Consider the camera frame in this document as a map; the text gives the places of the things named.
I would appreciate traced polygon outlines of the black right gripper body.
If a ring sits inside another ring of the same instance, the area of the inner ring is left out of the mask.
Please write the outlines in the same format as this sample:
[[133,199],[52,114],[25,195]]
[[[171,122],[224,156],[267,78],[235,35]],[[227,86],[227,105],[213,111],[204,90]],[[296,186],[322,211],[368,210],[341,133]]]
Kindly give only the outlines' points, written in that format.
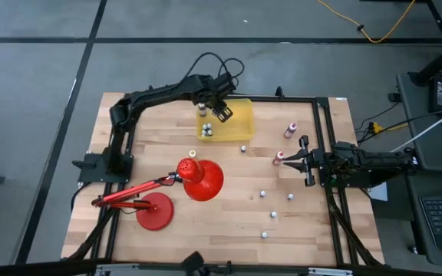
[[302,149],[302,168],[305,174],[305,185],[307,187],[315,184],[315,176],[312,169],[321,170],[324,165],[324,152],[321,149],[308,149],[309,139],[307,135],[301,136],[299,144]]

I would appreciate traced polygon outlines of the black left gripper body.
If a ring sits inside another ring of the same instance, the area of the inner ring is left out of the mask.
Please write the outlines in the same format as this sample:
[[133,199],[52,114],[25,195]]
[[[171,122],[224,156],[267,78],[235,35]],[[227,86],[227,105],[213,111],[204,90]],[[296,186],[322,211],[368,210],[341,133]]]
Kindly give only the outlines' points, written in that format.
[[214,106],[218,101],[219,79],[210,75],[201,75],[200,80],[202,87],[200,92],[196,92],[196,103]]

